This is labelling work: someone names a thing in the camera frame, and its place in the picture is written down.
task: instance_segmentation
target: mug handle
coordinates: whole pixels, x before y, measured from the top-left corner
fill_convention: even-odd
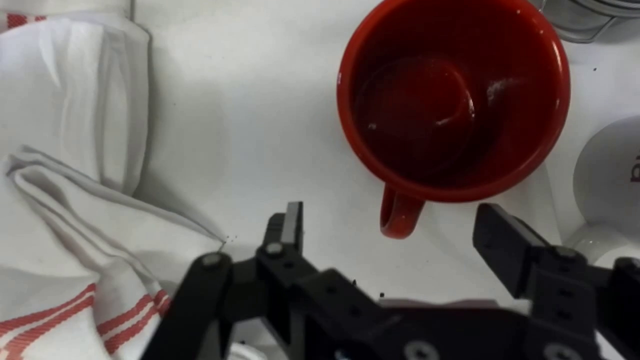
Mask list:
[[[418,224],[422,206],[423,201],[397,194],[386,186],[379,210],[382,234],[395,240],[410,236]]]

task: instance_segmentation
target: red mug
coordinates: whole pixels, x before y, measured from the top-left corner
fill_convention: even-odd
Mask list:
[[[412,234],[425,201],[481,201],[530,177],[568,101],[561,43],[526,0],[383,0],[337,78],[341,131],[386,185],[389,239]]]

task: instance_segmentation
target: white table surface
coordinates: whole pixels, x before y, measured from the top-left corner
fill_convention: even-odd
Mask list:
[[[382,185],[346,144],[334,94],[341,51],[371,6],[138,0],[135,23],[153,37],[140,197],[217,228],[246,256],[271,213],[304,201],[305,256],[320,268],[335,267],[371,295],[507,302],[469,247],[475,204],[428,204],[403,242],[378,231]],[[581,222],[570,177],[584,141],[599,120],[640,114],[640,78],[627,76],[640,48],[568,46],[568,54],[573,98],[560,144],[543,169],[495,199],[553,242]]]

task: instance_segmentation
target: white towel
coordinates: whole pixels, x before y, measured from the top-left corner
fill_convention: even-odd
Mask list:
[[[138,358],[206,228],[39,152],[4,163],[0,358]]]
[[[135,190],[147,132],[146,33],[112,15],[7,30],[0,85],[0,155],[25,144],[109,189]]]

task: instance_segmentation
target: black robotic claw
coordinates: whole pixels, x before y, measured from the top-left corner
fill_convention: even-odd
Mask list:
[[[302,256],[302,203],[270,219],[256,256],[206,254],[187,270],[142,358],[226,358],[235,323],[262,319],[292,360],[592,360],[599,330],[640,358],[640,270],[592,268],[499,206],[481,204],[474,247],[530,317],[486,307],[379,307]]]

